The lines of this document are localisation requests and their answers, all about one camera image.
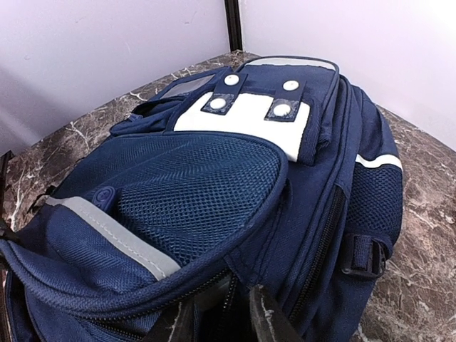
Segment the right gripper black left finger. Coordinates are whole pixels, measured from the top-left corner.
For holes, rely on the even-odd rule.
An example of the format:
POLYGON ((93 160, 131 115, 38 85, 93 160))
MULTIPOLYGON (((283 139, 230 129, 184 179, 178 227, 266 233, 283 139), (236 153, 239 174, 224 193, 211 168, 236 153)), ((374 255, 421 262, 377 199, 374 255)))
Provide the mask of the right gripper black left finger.
POLYGON ((179 302, 163 311, 150 331, 147 342, 195 341, 195 301, 179 302))

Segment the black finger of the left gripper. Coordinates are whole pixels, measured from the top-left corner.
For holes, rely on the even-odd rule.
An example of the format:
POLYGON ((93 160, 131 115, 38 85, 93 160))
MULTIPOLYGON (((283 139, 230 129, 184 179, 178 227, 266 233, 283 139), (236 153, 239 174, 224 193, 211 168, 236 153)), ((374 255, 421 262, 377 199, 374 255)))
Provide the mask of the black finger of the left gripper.
POLYGON ((1 241, 9 241, 21 246, 21 236, 15 232, 4 218, 4 200, 6 193, 6 174, 10 159, 14 156, 12 151, 8 151, 1 156, 1 241))

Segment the navy blue student backpack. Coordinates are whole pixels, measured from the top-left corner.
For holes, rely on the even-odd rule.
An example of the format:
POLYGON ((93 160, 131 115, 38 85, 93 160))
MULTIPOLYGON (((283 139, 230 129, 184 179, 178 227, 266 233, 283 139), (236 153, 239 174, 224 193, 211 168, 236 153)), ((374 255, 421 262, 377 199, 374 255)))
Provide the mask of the navy blue student backpack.
POLYGON ((258 341, 266 287, 303 341, 348 341, 393 253, 403 167, 338 66, 256 58, 137 106, 1 241, 3 341, 146 341, 195 301, 195 341, 258 341))

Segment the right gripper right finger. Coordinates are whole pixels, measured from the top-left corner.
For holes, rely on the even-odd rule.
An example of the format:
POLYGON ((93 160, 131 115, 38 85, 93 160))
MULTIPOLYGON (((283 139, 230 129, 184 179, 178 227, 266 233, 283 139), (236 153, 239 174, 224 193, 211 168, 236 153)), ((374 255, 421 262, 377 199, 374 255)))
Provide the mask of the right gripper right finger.
POLYGON ((265 286, 257 284, 251 288, 249 313, 258 341, 303 341, 265 286))

